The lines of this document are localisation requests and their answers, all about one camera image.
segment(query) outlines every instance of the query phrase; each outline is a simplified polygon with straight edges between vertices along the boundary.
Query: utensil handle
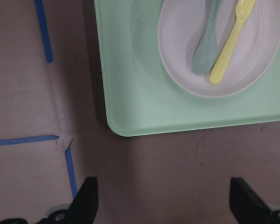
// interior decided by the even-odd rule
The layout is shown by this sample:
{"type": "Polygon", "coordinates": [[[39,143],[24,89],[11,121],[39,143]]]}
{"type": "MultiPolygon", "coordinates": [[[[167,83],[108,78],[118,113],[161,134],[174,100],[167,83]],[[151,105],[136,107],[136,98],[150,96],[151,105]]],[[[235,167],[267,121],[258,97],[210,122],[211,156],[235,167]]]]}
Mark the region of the utensil handle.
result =
{"type": "Polygon", "coordinates": [[[211,84],[217,85],[222,81],[231,59],[234,47],[238,41],[238,36],[242,30],[243,24],[244,23],[242,21],[236,20],[235,24],[233,25],[232,31],[230,32],[229,37],[210,73],[209,81],[211,84]]]}

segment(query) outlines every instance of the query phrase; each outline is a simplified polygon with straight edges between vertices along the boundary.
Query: blue tape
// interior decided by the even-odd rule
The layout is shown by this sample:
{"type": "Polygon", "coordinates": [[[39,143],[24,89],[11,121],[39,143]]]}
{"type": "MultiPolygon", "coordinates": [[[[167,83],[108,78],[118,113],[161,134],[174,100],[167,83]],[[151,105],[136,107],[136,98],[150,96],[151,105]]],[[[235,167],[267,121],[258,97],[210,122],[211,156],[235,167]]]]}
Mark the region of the blue tape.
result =
{"type": "Polygon", "coordinates": [[[17,138],[17,139],[4,139],[4,140],[0,140],[0,146],[15,145],[15,144],[22,144],[22,143],[29,143],[29,142],[36,142],[36,141],[57,140],[57,139],[59,139],[59,136],[55,136],[55,135],[41,135],[41,136],[25,137],[25,138],[17,138]]]}
{"type": "Polygon", "coordinates": [[[71,149],[70,149],[71,143],[69,144],[69,146],[65,151],[65,159],[66,159],[67,170],[69,172],[71,193],[73,195],[73,198],[75,198],[78,193],[78,190],[77,190],[73,160],[71,157],[71,149]]]}
{"type": "Polygon", "coordinates": [[[54,58],[53,58],[50,37],[49,37],[49,32],[47,27],[47,21],[45,16],[45,10],[43,8],[42,0],[35,0],[35,7],[36,7],[37,18],[41,30],[41,35],[42,35],[43,49],[45,51],[47,62],[51,63],[54,61],[54,58]]]}

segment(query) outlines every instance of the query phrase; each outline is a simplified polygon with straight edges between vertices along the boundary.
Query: mint green plastic tray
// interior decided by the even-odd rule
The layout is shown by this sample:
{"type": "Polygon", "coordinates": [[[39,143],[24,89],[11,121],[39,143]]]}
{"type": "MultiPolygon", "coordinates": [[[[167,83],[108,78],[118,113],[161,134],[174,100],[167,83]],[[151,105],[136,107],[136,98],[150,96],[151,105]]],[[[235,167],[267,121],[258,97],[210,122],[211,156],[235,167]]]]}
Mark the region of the mint green plastic tray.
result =
{"type": "Polygon", "coordinates": [[[280,120],[280,48],[262,78],[234,96],[200,98],[164,70],[157,45],[163,0],[95,0],[109,127],[122,136],[280,120]]]}

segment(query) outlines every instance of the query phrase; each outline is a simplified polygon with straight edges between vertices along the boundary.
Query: teal utensil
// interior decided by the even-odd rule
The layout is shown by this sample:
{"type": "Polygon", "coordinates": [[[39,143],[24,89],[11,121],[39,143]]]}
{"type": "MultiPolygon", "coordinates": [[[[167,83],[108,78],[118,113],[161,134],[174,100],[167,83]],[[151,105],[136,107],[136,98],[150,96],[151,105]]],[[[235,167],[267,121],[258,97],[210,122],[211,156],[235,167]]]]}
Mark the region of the teal utensil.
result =
{"type": "Polygon", "coordinates": [[[192,70],[195,74],[209,73],[217,57],[217,15],[222,0],[212,0],[203,36],[194,54],[192,70]]]}

